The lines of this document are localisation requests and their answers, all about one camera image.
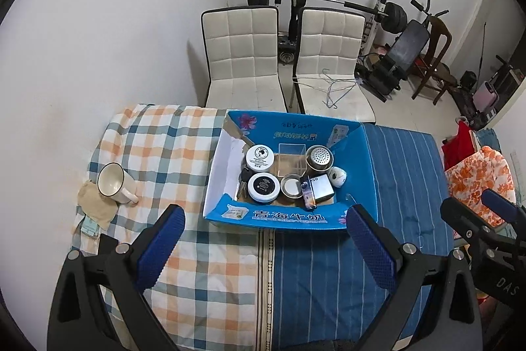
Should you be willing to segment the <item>white padded chair left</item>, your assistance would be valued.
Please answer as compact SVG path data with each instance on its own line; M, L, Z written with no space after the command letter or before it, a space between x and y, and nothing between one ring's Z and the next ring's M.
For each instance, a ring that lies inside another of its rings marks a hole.
M287 111L278 74L278 10L237 6L201 16L208 108Z

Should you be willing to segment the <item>white padded chair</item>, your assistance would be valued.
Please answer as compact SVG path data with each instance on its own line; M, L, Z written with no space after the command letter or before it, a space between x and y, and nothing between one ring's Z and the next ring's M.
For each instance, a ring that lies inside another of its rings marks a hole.
M278 74L278 10L237 6L201 16L208 108L287 111Z
M298 16L298 40L293 77L318 74L329 68L330 74L355 78L355 67L366 19L355 13L334 8L304 7ZM337 117L362 123L375 123L373 108L361 84L328 109L325 93L293 83L299 111L303 114Z

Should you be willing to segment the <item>orange white floral blanket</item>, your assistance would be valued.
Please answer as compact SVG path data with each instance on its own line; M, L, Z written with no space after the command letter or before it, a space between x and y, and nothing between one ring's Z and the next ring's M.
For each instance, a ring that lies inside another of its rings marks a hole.
M471 156L445 172L452 197L457 198L492 227L505 221L484 206L481 194L495 191L512 203L516 202L514 180L505 157L489 146L483 146Z

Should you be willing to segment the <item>silver rectangular box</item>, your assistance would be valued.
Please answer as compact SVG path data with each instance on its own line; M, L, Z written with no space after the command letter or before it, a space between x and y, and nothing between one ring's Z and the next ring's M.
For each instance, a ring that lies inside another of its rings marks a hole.
M333 185L327 174L317 175L310 179L315 202L321 203L329 200L334 195Z

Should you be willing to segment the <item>clear acrylic box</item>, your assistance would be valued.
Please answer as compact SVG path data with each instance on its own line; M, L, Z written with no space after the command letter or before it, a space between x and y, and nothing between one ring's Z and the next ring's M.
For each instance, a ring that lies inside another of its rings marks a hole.
M278 145L277 175L289 174L302 176L307 170L306 145L297 143L280 143Z

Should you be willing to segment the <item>small bottle with black cap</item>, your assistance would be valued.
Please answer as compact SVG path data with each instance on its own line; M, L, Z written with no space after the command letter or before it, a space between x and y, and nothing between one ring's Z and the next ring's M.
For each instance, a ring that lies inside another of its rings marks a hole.
M317 208L316 197L311 184L311 180L307 175L300 178L300 186L302 198L304 200L304 208L311 212Z

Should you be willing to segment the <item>black key bunch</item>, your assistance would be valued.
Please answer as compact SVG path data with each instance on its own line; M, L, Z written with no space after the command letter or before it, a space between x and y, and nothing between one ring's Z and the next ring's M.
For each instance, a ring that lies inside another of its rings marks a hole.
M248 168L247 166L244 166L241 173L240 173L240 187L239 192L243 195L244 198L248 195L248 182L251 179L254 172Z

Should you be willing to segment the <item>white padded chair right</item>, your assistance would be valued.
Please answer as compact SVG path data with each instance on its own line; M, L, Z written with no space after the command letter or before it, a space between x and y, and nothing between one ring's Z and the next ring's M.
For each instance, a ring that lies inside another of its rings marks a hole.
M355 78L355 67L366 19L355 13L334 8L304 7L298 16L298 40L293 77L318 74L329 68L330 74ZM293 83L299 111L303 114L337 117L362 123L375 123L373 108L361 84L328 109L325 93Z

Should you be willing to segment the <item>black red scooter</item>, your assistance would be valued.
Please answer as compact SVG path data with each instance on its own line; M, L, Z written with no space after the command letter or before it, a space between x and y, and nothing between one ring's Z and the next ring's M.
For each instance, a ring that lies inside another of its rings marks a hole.
M274 0L280 8L282 19L287 18L287 28L278 32L278 57L283 64L292 64L295 59L298 38L298 8L296 0Z

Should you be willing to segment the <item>white lidded round tin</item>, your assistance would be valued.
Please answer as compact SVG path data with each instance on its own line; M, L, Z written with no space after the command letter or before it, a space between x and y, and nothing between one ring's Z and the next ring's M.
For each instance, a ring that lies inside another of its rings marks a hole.
M267 145L255 144L245 154L245 164L254 173L268 172L275 162L275 154Z

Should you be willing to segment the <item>beige cloth coaster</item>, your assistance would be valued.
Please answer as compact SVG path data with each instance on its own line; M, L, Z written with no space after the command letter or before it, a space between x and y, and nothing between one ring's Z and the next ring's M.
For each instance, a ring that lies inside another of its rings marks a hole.
M90 181L84 182L80 187L78 204L83 212L105 231L118 211L117 202L100 194L96 184Z

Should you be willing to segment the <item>black lidded round tin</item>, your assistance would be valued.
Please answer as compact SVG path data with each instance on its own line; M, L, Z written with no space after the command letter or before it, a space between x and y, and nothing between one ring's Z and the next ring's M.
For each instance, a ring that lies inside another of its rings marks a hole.
M260 204L272 203L281 191L278 179L268 172L252 175L247 187L252 200Z

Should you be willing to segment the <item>black weight bench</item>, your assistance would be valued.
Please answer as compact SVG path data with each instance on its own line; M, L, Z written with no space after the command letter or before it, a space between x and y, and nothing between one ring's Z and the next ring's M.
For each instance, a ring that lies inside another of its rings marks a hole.
M429 38L430 34L425 26L411 20L394 45L385 55L380 55L371 68L367 68L365 61L357 63L355 78L359 80L361 87L378 100L387 102L387 96L393 90L399 90L399 82L407 80L409 69Z

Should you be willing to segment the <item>pink suitcase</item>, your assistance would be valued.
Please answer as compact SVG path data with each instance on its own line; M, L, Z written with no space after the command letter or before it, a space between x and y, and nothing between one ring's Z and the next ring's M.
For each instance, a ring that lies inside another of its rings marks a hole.
M483 81L481 86L472 96L473 104L477 111L486 113L490 111L498 101L498 93L489 81Z

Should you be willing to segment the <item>white ceramic mug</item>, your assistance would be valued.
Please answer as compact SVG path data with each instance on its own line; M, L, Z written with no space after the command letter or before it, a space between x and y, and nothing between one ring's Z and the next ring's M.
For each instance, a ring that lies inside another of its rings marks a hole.
M96 180L97 189L105 198L119 204L137 204L136 181L119 163L106 164Z

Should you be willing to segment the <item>white computer mouse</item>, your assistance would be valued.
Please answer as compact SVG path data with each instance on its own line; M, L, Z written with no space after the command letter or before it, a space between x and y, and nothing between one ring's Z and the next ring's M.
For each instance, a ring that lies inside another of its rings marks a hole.
M334 188L342 188L347 180L347 172L338 167L332 166L327 172L330 183Z

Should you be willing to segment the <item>red cloth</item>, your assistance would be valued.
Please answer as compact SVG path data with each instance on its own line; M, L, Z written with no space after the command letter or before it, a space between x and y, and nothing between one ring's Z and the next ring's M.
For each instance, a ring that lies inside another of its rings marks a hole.
M448 170L476 152L472 129L464 121L457 124L456 135L442 141L444 169Z

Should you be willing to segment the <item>plaid checked tablecloth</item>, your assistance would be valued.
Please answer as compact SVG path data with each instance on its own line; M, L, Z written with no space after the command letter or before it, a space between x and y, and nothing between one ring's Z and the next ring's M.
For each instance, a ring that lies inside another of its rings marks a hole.
M137 184L107 229L131 243L171 205L178 220L161 236L166 264L145 292L169 337L195 350L267 350L264 233L203 217L205 190L225 113L175 105L138 105L115 115L89 164L91 178L117 162Z

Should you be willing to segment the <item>blue cardboard box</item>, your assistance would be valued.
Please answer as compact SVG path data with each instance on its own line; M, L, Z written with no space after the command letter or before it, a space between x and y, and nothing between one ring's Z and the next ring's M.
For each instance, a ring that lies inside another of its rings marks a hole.
M228 111L213 156L205 219L281 230L342 230L358 204L378 217L363 123Z

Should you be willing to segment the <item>brown wooden chair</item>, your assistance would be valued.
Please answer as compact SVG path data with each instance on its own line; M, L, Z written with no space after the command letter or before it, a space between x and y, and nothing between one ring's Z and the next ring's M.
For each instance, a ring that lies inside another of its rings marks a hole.
M437 93L432 101L432 104L436 105L444 93L457 85L457 80L442 62L452 43L452 35L441 18L431 16L428 22L431 25L431 33L427 52L424 55L419 54L410 68L412 75L421 78L412 99L415 100L422 89L427 88Z

